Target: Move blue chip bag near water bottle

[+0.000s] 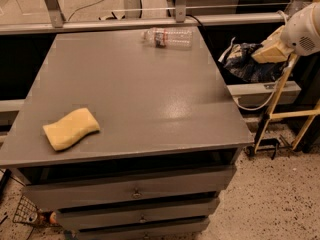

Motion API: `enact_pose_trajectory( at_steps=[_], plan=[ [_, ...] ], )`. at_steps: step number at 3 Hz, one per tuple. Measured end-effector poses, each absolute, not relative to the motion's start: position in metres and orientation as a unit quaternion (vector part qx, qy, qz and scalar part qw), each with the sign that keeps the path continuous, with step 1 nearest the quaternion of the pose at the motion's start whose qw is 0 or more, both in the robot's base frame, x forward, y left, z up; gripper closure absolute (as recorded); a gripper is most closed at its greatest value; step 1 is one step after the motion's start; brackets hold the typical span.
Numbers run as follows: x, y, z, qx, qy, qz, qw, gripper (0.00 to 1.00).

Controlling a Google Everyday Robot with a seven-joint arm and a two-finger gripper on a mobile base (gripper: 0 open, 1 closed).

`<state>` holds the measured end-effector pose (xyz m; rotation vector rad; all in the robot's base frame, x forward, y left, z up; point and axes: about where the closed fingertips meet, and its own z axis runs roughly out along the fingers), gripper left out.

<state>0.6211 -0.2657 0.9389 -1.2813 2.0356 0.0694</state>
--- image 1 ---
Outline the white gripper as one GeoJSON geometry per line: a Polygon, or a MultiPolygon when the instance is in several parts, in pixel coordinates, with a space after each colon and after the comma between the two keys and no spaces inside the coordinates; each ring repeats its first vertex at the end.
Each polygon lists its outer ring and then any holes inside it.
{"type": "Polygon", "coordinates": [[[320,2],[295,13],[285,26],[270,34],[251,57],[261,64],[280,63],[286,61],[293,51],[300,56],[320,51],[320,2]]]}

